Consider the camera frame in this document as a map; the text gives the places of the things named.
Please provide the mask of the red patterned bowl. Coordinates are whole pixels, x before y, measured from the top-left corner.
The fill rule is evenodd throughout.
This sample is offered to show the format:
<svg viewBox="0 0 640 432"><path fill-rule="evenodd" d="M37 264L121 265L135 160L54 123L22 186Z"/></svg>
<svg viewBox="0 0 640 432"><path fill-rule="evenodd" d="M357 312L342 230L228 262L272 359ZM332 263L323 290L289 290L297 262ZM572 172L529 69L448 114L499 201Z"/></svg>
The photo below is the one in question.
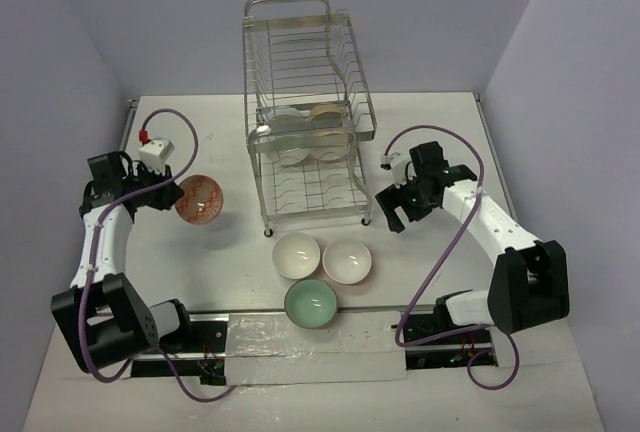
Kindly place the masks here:
<svg viewBox="0 0 640 432"><path fill-rule="evenodd" d="M184 179L179 187L183 196L174 204L174 208L184 221L204 225L220 215L224 195L214 179L205 175L192 175Z"/></svg>

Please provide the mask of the white bowl beige outside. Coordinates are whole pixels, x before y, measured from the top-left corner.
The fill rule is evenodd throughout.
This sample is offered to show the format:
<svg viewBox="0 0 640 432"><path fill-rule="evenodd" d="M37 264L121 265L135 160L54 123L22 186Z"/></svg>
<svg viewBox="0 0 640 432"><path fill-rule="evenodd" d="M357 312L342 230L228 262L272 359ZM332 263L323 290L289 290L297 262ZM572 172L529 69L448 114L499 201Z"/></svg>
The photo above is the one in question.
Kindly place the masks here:
<svg viewBox="0 0 640 432"><path fill-rule="evenodd" d="M343 110L336 104L318 104L309 112L309 121L319 123L319 126L312 130L315 135L326 135L336 133L341 127L344 117Z"/></svg>

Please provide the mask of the steel two-tier dish rack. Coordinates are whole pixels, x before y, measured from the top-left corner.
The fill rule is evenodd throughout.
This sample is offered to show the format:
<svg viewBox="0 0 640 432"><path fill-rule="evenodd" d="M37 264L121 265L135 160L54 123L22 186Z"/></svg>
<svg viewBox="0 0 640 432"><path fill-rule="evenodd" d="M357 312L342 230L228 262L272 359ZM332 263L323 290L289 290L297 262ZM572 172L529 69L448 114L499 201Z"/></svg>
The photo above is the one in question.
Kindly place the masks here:
<svg viewBox="0 0 640 432"><path fill-rule="evenodd" d="M329 0L248 0L242 22L244 130L265 236L281 224L356 216L368 225L373 196L366 184L361 146L374 139L377 120L351 18ZM336 133L348 155L328 163L310 153L296 166L271 163L265 153L283 136L309 150L319 136L309 121L318 104L339 105ZM295 107L305 120L273 128L265 114Z"/></svg>

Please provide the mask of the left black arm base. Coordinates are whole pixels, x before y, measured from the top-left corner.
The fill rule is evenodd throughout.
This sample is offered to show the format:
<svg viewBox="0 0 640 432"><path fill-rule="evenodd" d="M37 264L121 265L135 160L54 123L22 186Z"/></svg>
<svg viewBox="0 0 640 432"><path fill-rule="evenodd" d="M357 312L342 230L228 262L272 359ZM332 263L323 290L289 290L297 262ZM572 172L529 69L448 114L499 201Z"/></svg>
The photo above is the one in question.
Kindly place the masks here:
<svg viewBox="0 0 640 432"><path fill-rule="evenodd" d="M160 340L160 348L169 356L181 377L198 378L205 386L224 386L227 319L192 320L185 333L174 333ZM136 358L130 369L131 378L172 377L173 373L157 351Z"/></svg>

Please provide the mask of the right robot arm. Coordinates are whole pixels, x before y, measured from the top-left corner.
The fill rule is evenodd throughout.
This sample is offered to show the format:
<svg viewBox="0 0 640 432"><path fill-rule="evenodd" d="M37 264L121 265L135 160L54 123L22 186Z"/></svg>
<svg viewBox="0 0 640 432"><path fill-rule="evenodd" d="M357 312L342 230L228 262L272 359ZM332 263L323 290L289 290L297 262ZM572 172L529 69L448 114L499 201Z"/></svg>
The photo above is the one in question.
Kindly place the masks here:
<svg viewBox="0 0 640 432"><path fill-rule="evenodd" d="M420 144L406 154L386 153L381 166L394 180L376 196L391 231L405 228L400 212L418 222L442 209L464 225L493 266L488 289L437 299L434 330L439 339L455 343L476 325L513 334L568 316L564 248L521 227L483 191L468 166L450 165L438 142Z"/></svg>

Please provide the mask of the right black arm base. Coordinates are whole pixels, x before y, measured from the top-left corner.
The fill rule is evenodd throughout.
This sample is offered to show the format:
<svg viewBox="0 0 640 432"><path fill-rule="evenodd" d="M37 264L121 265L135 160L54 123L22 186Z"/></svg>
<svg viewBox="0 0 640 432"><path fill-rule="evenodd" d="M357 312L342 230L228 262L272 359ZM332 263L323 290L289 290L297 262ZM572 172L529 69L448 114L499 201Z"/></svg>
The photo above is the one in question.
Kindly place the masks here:
<svg viewBox="0 0 640 432"><path fill-rule="evenodd" d="M433 310L418 308L403 327L402 339L419 341L444 331L445 323ZM405 349L407 370L465 368L475 358L473 366L496 366L493 340L489 330L475 330L441 338Z"/></svg>

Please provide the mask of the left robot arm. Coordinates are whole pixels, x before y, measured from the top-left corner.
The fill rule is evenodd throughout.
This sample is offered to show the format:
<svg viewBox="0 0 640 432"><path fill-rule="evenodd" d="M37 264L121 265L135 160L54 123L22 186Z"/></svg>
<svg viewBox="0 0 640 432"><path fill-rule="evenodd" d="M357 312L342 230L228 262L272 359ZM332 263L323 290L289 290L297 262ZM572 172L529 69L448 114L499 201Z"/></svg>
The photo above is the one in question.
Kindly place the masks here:
<svg viewBox="0 0 640 432"><path fill-rule="evenodd" d="M51 312L79 368L92 375L168 346L180 351L195 338L185 306L169 299L147 305L125 275L126 249L136 212L168 211L183 196L167 163L172 146L92 157L79 213L85 238L68 290L54 295Z"/></svg>

